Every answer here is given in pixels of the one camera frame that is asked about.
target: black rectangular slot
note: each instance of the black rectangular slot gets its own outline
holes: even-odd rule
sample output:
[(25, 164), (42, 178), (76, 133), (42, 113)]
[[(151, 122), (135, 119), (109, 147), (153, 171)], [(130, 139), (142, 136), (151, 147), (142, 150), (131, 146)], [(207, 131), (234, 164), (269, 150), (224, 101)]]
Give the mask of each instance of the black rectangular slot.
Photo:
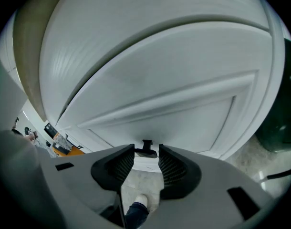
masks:
[(241, 187), (230, 188), (227, 192), (245, 220), (248, 220), (259, 211), (259, 207)]
[(60, 170), (65, 170), (68, 169), (70, 167), (73, 167), (74, 165), (72, 163), (64, 163), (64, 164), (60, 164), (60, 165), (56, 165), (55, 168), (60, 171)]

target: door panel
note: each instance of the door panel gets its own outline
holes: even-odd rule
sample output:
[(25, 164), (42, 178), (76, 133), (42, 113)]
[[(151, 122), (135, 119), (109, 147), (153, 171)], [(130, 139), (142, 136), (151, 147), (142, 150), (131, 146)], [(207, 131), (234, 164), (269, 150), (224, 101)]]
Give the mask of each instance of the door panel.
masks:
[(58, 126), (92, 132), (110, 146), (140, 147), (152, 139), (219, 157), (256, 114), (271, 59), (271, 36), (254, 27), (202, 22), (171, 28), (93, 75)]
[(173, 145), (193, 152), (202, 152), (209, 150), (213, 145), (230, 106), (231, 98), (184, 111), (88, 128), (112, 146), (134, 143), (142, 148), (142, 140), (150, 139), (154, 145)]
[(50, 123), (56, 124), (68, 101), (119, 52), (158, 31), (198, 21), (269, 29), (260, 0), (60, 0), (40, 57), (42, 102)]

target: gray floor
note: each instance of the gray floor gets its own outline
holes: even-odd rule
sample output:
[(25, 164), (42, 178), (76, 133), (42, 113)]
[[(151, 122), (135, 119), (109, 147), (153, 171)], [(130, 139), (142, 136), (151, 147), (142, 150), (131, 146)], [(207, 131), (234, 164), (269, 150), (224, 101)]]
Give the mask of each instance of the gray floor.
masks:
[[(256, 182), (263, 177), (291, 169), (291, 151), (271, 153), (261, 147), (253, 136), (241, 149), (227, 160)], [(291, 184), (291, 176), (269, 180), (261, 184), (262, 188), (274, 198), (286, 192)], [(159, 192), (163, 189), (161, 173), (132, 170), (121, 188), (125, 213), (138, 194), (146, 194), (149, 199), (148, 208), (152, 213), (159, 205)]]

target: wall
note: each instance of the wall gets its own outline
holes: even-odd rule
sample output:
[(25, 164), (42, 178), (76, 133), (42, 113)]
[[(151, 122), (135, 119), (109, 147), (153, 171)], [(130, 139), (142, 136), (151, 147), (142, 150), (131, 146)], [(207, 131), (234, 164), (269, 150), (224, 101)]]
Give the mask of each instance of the wall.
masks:
[(46, 145), (46, 140), (43, 138), (43, 136), (39, 133), (39, 131), (32, 125), (32, 123), (28, 120), (26, 115), (23, 113), (23, 111), (20, 112), (18, 115), (19, 122), (16, 124), (16, 130), (18, 130), (21, 134), (25, 136), (25, 127), (28, 127), (32, 131), (36, 131), (38, 134), (38, 140), (42, 144)]
[(11, 79), (0, 61), (0, 130), (11, 130), (27, 95)]
[(11, 16), (0, 34), (0, 61), (6, 72), (10, 75), (13, 81), (23, 89), (20, 78), (16, 69), (13, 49), (13, 25), (15, 13)]
[(27, 100), (24, 106), (22, 107), (22, 111), (26, 114), (27, 118), (29, 119), (30, 123), (34, 126), (34, 128), (37, 130), (38, 134), (41, 134), (41, 136), (46, 141), (48, 141), (50, 144), (53, 144), (53, 139), (44, 130), (45, 126), (48, 124), (48, 121), (45, 122), (42, 121), (42, 119), (37, 114), (29, 100)]

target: person's foot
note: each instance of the person's foot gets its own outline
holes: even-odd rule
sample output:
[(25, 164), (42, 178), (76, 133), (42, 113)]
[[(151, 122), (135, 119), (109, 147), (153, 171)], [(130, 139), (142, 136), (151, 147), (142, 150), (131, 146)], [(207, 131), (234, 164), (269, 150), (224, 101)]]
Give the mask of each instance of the person's foot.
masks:
[(136, 197), (135, 201), (137, 203), (143, 204), (145, 207), (147, 207), (147, 197), (144, 194), (140, 194)]

